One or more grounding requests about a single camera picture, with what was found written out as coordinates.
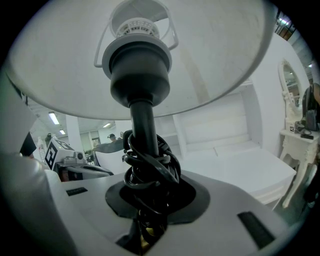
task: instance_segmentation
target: black bag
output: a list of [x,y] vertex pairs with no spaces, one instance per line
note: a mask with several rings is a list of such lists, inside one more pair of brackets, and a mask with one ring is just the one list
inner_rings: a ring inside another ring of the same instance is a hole
[[310,86],[305,90],[302,98],[302,119],[305,121],[305,129],[309,131],[319,130],[319,114],[319,104],[314,97],[314,88]]

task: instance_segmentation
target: ceiling light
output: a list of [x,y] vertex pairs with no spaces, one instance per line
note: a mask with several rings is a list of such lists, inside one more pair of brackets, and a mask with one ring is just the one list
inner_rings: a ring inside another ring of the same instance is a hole
[[285,19],[283,18],[280,18],[279,19],[281,21],[281,23],[285,24],[285,25],[288,25],[289,24],[289,21],[286,21]]
[[49,117],[51,118],[51,120],[55,125],[59,125],[59,121],[55,115],[55,112],[49,112]]

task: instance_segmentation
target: black slot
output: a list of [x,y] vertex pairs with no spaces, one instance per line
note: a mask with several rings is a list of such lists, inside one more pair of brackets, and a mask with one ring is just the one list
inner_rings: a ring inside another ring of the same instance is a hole
[[74,196],[74,195],[77,195],[77,194],[81,194],[83,192],[87,192],[88,190],[84,187],[78,187],[78,188],[75,188],[75,189],[69,189],[69,190],[66,190],[66,193],[68,194],[68,196]]
[[239,213],[238,217],[259,249],[262,249],[275,240],[275,237],[251,211]]

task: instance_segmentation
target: mirror frame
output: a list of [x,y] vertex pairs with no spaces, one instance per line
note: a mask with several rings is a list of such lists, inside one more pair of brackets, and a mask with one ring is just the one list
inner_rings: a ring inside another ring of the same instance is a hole
[[[296,106],[296,104],[294,103],[295,101],[293,100],[293,98],[290,96],[290,92],[289,92],[289,89],[288,89],[288,86],[287,86],[287,83],[286,83],[286,78],[285,78],[285,73],[284,73],[284,67],[285,66],[288,66],[293,72],[293,76],[294,76],[294,79],[296,80],[297,82],[297,86],[298,86],[298,90],[299,90],[299,107]],[[292,66],[290,65],[289,61],[287,61],[286,59],[283,59],[279,66],[278,66],[278,72],[279,72],[279,78],[280,78],[280,83],[282,85],[282,90],[283,90],[283,93],[282,95],[284,96],[284,100],[286,100],[287,98],[287,101],[291,107],[291,109],[298,115],[298,114],[301,114],[302,113],[302,98],[303,98],[303,90],[302,90],[302,87],[301,87],[301,82],[297,76],[297,73],[295,72],[295,70],[292,68]]]

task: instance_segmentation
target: oval mirror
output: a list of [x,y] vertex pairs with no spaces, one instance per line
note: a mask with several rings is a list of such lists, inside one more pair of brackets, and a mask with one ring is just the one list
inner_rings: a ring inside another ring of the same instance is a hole
[[297,113],[302,111],[302,87],[299,78],[290,63],[284,60],[279,66],[279,76],[283,93],[287,94],[292,109]]

